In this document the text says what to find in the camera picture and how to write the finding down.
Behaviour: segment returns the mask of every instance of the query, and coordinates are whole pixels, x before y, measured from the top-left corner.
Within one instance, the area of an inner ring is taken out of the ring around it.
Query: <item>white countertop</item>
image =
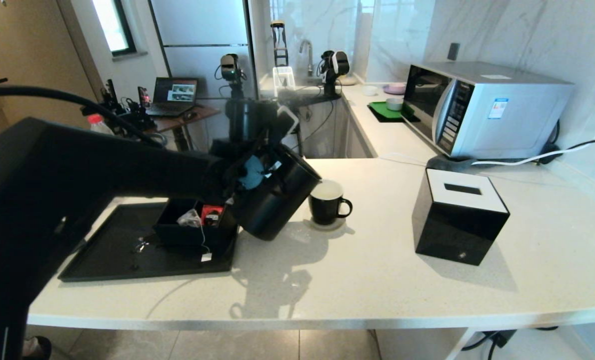
[[[375,155],[389,159],[309,160],[323,178],[343,184],[353,202],[343,228],[313,230],[304,203],[274,241],[241,233],[231,272],[81,283],[53,278],[28,323],[270,330],[595,322],[595,202],[542,167],[480,171],[511,214],[482,264],[418,255],[411,215],[424,167],[389,154],[426,160],[435,152],[403,123],[375,120],[366,104],[386,96],[367,98],[361,88],[345,86],[344,97]]]

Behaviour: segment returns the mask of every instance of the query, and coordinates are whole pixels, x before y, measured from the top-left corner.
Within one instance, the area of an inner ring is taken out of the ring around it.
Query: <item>window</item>
[[[114,57],[136,52],[122,0],[93,0],[108,48]]]

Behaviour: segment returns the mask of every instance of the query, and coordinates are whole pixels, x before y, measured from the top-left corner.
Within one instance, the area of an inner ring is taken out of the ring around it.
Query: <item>microwave control panel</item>
[[[471,95],[473,94],[475,86],[467,82],[459,81],[455,84],[455,91],[448,103],[448,111],[446,112],[446,119],[442,125],[442,130],[439,137],[439,145],[442,150],[450,155],[455,145],[455,140],[458,137],[464,114],[467,112]]]

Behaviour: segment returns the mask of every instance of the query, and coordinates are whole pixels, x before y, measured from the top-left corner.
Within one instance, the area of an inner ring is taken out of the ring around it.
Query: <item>tile floor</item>
[[[379,360],[367,330],[127,331],[29,325],[51,360]]]

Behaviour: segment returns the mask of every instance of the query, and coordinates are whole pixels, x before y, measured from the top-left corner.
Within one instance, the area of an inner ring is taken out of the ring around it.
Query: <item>refrigerator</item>
[[[213,139],[229,136],[225,105],[231,89],[226,80],[214,76],[222,56],[238,55],[247,77],[244,96],[257,98],[246,1],[149,0],[169,75],[197,78],[196,103],[222,111],[188,127],[194,148],[200,151],[208,150]],[[222,77],[219,70],[217,77]]]

